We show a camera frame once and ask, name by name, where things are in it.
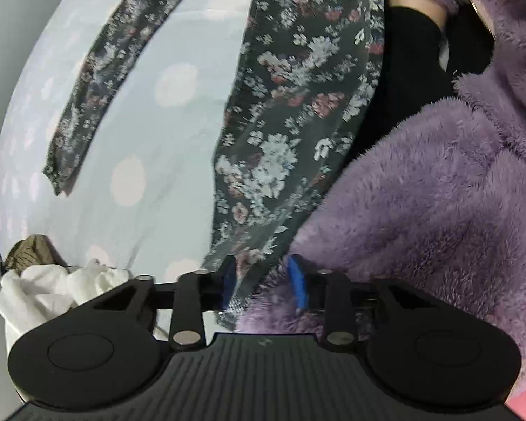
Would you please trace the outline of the polka dot bed sheet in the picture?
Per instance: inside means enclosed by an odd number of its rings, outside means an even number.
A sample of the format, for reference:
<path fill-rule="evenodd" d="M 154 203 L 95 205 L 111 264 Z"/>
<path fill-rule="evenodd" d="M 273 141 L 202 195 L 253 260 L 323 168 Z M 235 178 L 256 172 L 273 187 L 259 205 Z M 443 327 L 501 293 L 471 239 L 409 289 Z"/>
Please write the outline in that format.
<path fill-rule="evenodd" d="M 63 0 L 20 74 L 0 138 L 0 251 L 41 234 L 71 266 L 174 282 L 209 250 L 212 158 L 251 0 L 183 0 L 116 93 L 70 192 L 55 194 L 48 147 L 120 2 Z"/>

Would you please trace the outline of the olive striped garment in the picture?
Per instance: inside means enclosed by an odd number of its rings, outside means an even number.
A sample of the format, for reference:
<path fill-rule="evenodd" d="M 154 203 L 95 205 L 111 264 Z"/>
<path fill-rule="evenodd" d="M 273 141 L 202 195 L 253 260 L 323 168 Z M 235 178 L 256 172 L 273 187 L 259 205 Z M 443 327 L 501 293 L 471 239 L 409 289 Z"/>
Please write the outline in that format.
<path fill-rule="evenodd" d="M 31 266 L 49 264 L 66 265 L 49 237 L 33 234 L 12 247 L 2 267 L 20 274 Z"/>

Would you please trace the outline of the purple fleece jacket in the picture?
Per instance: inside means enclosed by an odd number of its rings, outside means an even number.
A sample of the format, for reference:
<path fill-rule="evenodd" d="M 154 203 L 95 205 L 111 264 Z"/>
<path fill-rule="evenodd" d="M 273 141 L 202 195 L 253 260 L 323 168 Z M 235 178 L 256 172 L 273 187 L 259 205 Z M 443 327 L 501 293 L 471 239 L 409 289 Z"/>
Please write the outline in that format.
<path fill-rule="evenodd" d="M 459 0 L 434 0 L 455 9 Z M 526 390 L 526 0 L 468 0 L 488 67 L 358 157 L 290 247 L 365 281 L 407 283 L 508 333 Z"/>

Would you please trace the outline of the white cotton garment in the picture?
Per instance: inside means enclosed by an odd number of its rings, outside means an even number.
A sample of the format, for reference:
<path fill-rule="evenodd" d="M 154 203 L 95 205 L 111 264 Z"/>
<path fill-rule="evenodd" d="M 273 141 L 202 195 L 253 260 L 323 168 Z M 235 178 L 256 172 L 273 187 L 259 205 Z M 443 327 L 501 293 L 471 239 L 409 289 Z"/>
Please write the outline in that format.
<path fill-rule="evenodd" d="M 126 283 L 130 274 L 90 260 L 80 268 L 32 265 L 1 278 L 0 315 L 6 349 L 29 331 Z"/>

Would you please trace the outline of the dark floral garment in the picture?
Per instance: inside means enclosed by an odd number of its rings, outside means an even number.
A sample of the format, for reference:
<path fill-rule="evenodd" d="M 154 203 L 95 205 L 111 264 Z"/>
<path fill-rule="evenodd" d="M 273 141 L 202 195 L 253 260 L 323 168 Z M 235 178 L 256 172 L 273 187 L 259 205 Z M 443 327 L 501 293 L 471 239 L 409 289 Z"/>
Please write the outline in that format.
<path fill-rule="evenodd" d="M 122 0 L 87 53 L 47 152 L 55 192 L 76 178 L 143 48 L 183 0 Z M 218 321 L 249 298 L 339 176 L 378 85 L 384 0 L 251 0 L 213 157 L 210 270 L 237 261 Z"/>

